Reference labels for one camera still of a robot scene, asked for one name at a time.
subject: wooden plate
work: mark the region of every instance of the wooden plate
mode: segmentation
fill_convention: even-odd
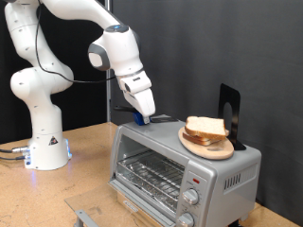
[[[194,144],[183,138],[183,131],[185,131],[184,127],[182,127],[179,130],[178,133],[179,139],[181,143],[184,145],[184,147],[186,147],[189,151],[193,152],[194,154],[197,154],[206,159],[220,160],[220,159],[227,159],[231,157],[234,153],[234,147],[228,139],[211,144],[209,146],[203,146],[203,145]]]

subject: blue light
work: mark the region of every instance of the blue light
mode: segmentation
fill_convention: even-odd
[[[70,147],[69,147],[69,144],[68,144],[68,139],[65,139],[65,141],[66,141],[66,146],[67,146],[68,158],[70,159],[72,157],[72,154],[70,153]]]

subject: metal bracket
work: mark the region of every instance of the metal bracket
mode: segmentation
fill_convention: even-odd
[[[75,211],[77,215],[77,222],[74,224],[74,227],[83,227],[83,223],[87,227],[98,227],[95,222],[85,213],[83,210]]]

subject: black plate stand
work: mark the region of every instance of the black plate stand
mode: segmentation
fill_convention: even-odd
[[[245,150],[246,147],[237,140],[238,125],[239,125],[239,111],[240,111],[240,93],[228,87],[225,84],[221,84],[220,89],[220,100],[218,118],[224,118],[224,106],[228,102],[232,109],[232,121],[231,121],[231,132],[227,137],[234,146],[234,150]]]

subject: sandwich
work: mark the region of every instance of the sandwich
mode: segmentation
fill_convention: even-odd
[[[228,133],[223,119],[189,116],[183,138],[198,145],[208,146],[225,140]]]

